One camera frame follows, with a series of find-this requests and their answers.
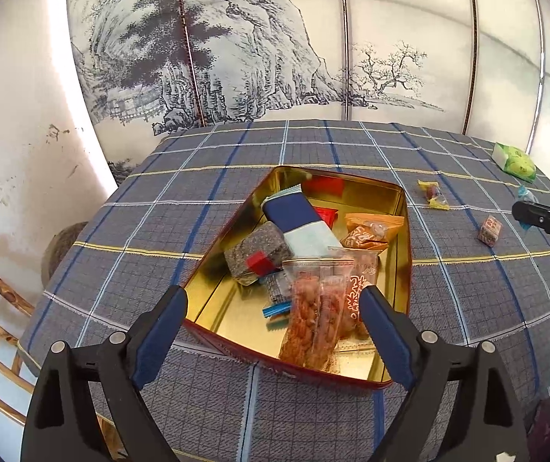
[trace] blue gripper pad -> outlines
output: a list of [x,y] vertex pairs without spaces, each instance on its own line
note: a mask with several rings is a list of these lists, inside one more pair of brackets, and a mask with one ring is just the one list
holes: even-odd
[[415,341],[418,330],[405,314],[393,310],[375,286],[360,292],[359,307],[362,321],[391,378],[410,390],[416,382],[411,366],[420,354]]
[[150,314],[145,314],[157,319],[150,331],[143,333],[138,330],[137,335],[134,336],[141,339],[139,347],[135,350],[134,373],[131,376],[131,381],[138,390],[142,390],[146,384],[153,382],[157,377],[186,314],[187,294],[178,286],[168,288]]

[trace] metal screw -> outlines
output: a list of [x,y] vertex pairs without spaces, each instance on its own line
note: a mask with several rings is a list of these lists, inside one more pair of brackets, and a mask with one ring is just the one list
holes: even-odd
[[121,342],[125,341],[125,333],[124,332],[114,332],[110,338],[109,341],[111,344],[121,344]]
[[65,349],[65,342],[64,341],[57,341],[54,344],[50,346],[50,350],[54,352],[55,354],[63,351]]
[[493,342],[484,341],[481,345],[482,349],[486,352],[495,352],[495,345],[493,344]]
[[420,334],[420,336],[428,344],[435,344],[437,342],[437,334],[435,332],[431,332],[431,330],[425,330]]

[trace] painted tree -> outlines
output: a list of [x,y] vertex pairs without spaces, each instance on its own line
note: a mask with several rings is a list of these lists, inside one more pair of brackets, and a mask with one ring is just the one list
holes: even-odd
[[418,94],[423,82],[413,70],[423,67],[423,59],[427,54],[420,52],[405,42],[398,42],[396,50],[388,57],[378,56],[372,44],[363,47],[354,45],[354,51],[359,56],[354,70],[350,75],[350,89],[352,92],[367,92],[375,98],[384,94],[386,89],[396,89],[401,86]]
[[[192,103],[188,99],[191,95],[188,81],[178,73],[179,66],[188,65],[179,0],[138,0],[133,7],[135,11],[145,9],[150,11],[129,24],[120,37],[122,42],[131,41],[134,50],[119,78],[120,85],[134,87],[159,82],[168,111],[186,107]],[[212,64],[211,50],[204,46],[206,41],[230,32],[225,27],[209,26],[202,20],[202,13],[201,5],[185,8],[192,60],[197,70],[209,69]]]

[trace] yellow candy wrapper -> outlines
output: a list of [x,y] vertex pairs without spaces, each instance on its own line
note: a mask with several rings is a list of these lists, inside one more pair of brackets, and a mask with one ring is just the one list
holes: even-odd
[[423,180],[419,180],[418,185],[424,191],[430,208],[450,210],[448,200],[446,200],[446,197],[442,194],[442,190],[439,188],[439,184],[437,182],[425,182]]

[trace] blue stripe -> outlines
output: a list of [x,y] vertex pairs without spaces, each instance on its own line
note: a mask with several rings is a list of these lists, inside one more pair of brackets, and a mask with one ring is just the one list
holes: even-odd
[[[469,153],[471,153],[472,155],[474,155],[473,152],[470,151],[470,149],[467,147],[467,146],[464,146],[465,147],[465,150],[467,150]],[[488,167],[488,165],[481,161],[482,165],[484,165],[484,167],[486,168],[486,170],[488,170],[488,172],[493,176],[495,177],[496,180],[501,180],[498,176],[495,175],[495,173],[491,170],[490,167]],[[510,194],[512,194],[513,198],[516,200],[518,198],[518,196],[516,194],[514,194],[514,191],[510,188],[510,186],[506,186],[506,189],[510,192]],[[544,241],[547,242],[547,245],[548,247],[550,248],[550,241],[548,241],[548,238],[547,238],[547,235],[546,233],[542,230],[542,229],[538,229],[538,231],[540,231],[540,235],[542,236],[542,238],[544,239]]]
[[[447,132],[449,135],[450,135],[450,138],[452,140],[456,140],[454,137],[452,137],[452,134],[450,134],[450,132]],[[463,146],[465,148],[465,150],[467,152],[469,152],[472,156],[474,156],[474,153],[471,152],[469,150],[469,148],[467,146]],[[495,175],[495,173],[491,170],[491,168],[483,161],[481,161],[480,163],[482,163],[482,165],[486,168],[486,170],[488,170],[488,172],[493,176],[495,177],[496,180],[499,180],[501,181],[501,179]],[[510,186],[506,186],[506,188],[508,189],[508,191],[510,191],[510,194],[513,195],[514,197],[514,193],[511,191],[510,189]],[[501,265],[501,263],[498,263],[499,264],[499,267],[500,267],[500,270],[503,272],[503,274],[505,275],[505,279],[509,285],[509,289],[511,290],[512,294],[513,294],[513,298],[514,298],[514,304],[516,304],[516,309],[517,311],[519,312],[520,314],[520,317],[521,317],[521,320],[523,321],[523,323],[525,322],[525,317],[523,316],[523,311],[521,310],[520,308],[520,305],[519,305],[519,301],[518,299],[516,298],[516,295],[514,295],[514,289],[512,288],[512,284],[510,283],[510,280],[508,279],[508,275],[506,274],[503,266]],[[534,385],[534,388],[535,388],[535,393],[538,392],[539,388],[540,388],[540,373],[538,372],[538,363],[536,361],[536,353],[533,349],[533,344],[532,344],[532,338],[531,336],[529,335],[529,331],[527,329],[527,326],[525,326],[525,328],[523,329],[523,331],[525,332],[525,338],[527,339],[527,344],[529,345],[529,349],[531,350],[531,356],[532,356],[532,367],[533,367],[533,385]]]
[[385,432],[384,426],[384,393],[377,390],[373,393],[373,449],[382,441]]
[[[412,146],[414,147],[417,147],[419,150],[418,150],[418,154],[420,154],[420,156],[422,156],[424,158],[424,160],[427,162],[427,164],[429,165],[429,167],[431,167],[431,169],[433,169],[433,171],[437,171],[438,168],[431,162],[431,160],[429,160],[429,158],[425,155],[425,152],[423,151],[423,149],[421,147],[419,147],[405,132],[403,132],[402,130],[399,129],[399,127],[397,126],[396,123],[392,123],[392,125],[399,131],[401,132],[401,134],[403,135],[403,137],[405,137],[407,139],[407,141],[412,144]],[[443,176],[442,174],[437,174],[440,179],[442,180],[442,182],[448,187],[448,189],[450,190],[450,192],[454,195],[454,197],[456,198],[456,200],[461,204],[461,205],[465,205],[465,202],[461,199],[461,197],[457,194],[457,192],[454,190],[454,188],[450,185],[450,182],[448,181],[448,179],[445,178],[445,176]],[[480,225],[479,223],[476,221],[476,218],[473,216],[473,214],[471,213],[471,210],[468,209],[468,208],[465,208],[465,214],[467,214],[468,218],[471,220],[471,223],[476,227],[476,229],[480,229]],[[495,254],[495,251],[492,249],[492,248],[488,248],[491,252],[492,255],[496,255]],[[502,275],[502,278],[504,280],[504,283],[506,284],[506,287],[508,288],[508,290],[510,291],[510,295],[514,301],[514,307],[516,307],[516,310],[517,312],[519,313],[519,317],[520,317],[520,320],[521,322],[524,322],[525,321],[525,317],[523,316],[523,311],[520,309],[520,305],[519,305],[519,301],[517,300],[516,298],[516,295],[514,294],[514,288],[512,286],[512,283],[510,283],[510,279],[508,278],[508,274],[506,273],[506,270],[504,269],[504,266],[502,265],[502,263],[497,260],[497,261],[494,261],[497,265],[497,268],[499,269],[499,272],[500,274]]]
[[[239,141],[237,142],[236,146],[234,146],[234,149],[230,153],[230,156],[228,157],[226,164],[222,171],[217,176],[217,180],[215,181],[215,184],[213,185],[211,189],[211,193],[208,195],[207,201],[212,201],[215,199],[215,195],[217,194],[217,191],[219,190],[219,186],[221,185],[221,181],[224,180],[224,177],[227,174],[228,167],[234,160],[234,156],[236,156],[239,147],[245,140],[245,137],[247,137],[247,133],[249,132],[249,129],[251,128],[252,122],[249,122],[247,125],[247,128],[245,129],[245,132],[243,132],[243,135],[241,135]],[[191,232],[189,233],[189,236],[187,237],[187,241],[185,242],[185,246],[183,247],[183,252],[188,253],[191,250],[191,247],[194,245],[194,241],[196,240],[196,234],[198,234],[198,231],[200,230],[200,226],[202,226],[202,223],[206,219],[206,214],[208,213],[209,208],[211,207],[210,204],[205,204],[202,207],[202,210],[200,211],[200,215],[198,216],[198,219],[194,223],[194,227],[192,227]],[[179,260],[179,263],[176,265],[176,268],[174,269],[174,273],[172,274],[172,278],[170,278],[170,285],[178,285],[179,280],[181,279],[181,273],[183,272],[183,268],[185,266],[185,259]]]
[[[169,149],[177,140],[180,140],[181,138],[176,138],[174,140],[172,140],[171,143],[169,143],[166,147],[163,148],[162,152],[163,151],[166,151],[167,149]],[[153,161],[151,163],[149,163],[142,172],[146,172],[153,163],[155,163],[159,157],[161,156],[161,153],[156,155],[156,157],[153,158]],[[140,179],[140,177],[142,176],[137,176],[137,177],[134,177],[132,178],[132,181],[129,183],[129,185],[125,188],[125,190],[119,194],[119,197],[114,201],[114,203],[119,203],[119,201],[123,198],[123,196],[125,196],[125,194],[134,186],[135,182]],[[97,224],[95,224],[95,227],[93,228],[93,231],[91,231],[88,236],[85,238],[85,243],[88,243],[89,240],[92,238],[92,236],[95,234],[95,232],[97,231],[97,229],[104,223],[104,220],[106,220],[106,218],[110,215],[110,213],[112,212],[112,210],[114,209],[114,207],[109,207],[109,210],[106,211],[106,213],[104,214],[104,216],[99,220],[99,222],[97,222]],[[65,269],[65,272],[63,273],[63,276],[61,276],[61,279],[59,280],[59,282],[57,283],[57,285],[55,285],[54,289],[52,290],[52,293],[54,295],[57,295],[57,292],[59,290],[59,288],[61,287],[61,285],[63,285],[63,282],[65,281],[65,279],[67,278],[67,275],[70,273],[72,267],[74,266],[74,263],[76,262],[76,260],[78,259],[79,255],[82,253],[83,249],[85,247],[81,246],[78,251],[74,254],[74,257],[72,258],[72,260],[70,261],[69,265],[67,266],[67,268]],[[27,343],[27,352],[30,352],[31,351],[31,346],[33,344],[33,339],[35,338],[35,335],[36,333],[38,332],[38,330],[40,329],[40,326],[42,325],[43,321],[44,321],[44,317],[46,316],[46,314],[48,313],[48,310],[50,309],[52,305],[52,299],[48,299],[46,301],[46,307],[44,308],[44,311],[42,312],[42,315],[40,316],[40,319],[38,320],[38,322],[35,324],[35,328],[33,329],[33,333],[31,333],[31,336],[29,337],[29,342]]]
[[337,154],[337,148],[334,147],[334,140],[333,140],[333,134],[330,133],[330,129],[328,128],[328,123],[326,123],[326,120],[323,120],[324,128],[326,129],[326,137],[328,137],[328,141],[330,142],[330,152],[333,154],[333,160],[334,164],[337,165],[337,172],[341,171],[341,161],[339,160],[339,155]]
[[536,394],[540,390],[540,372],[538,371],[538,362],[536,361],[536,352],[533,350],[532,337],[529,335],[529,329],[527,326],[523,328],[525,332],[525,338],[527,344],[529,344],[529,350],[531,351],[532,368],[533,368],[533,393]]

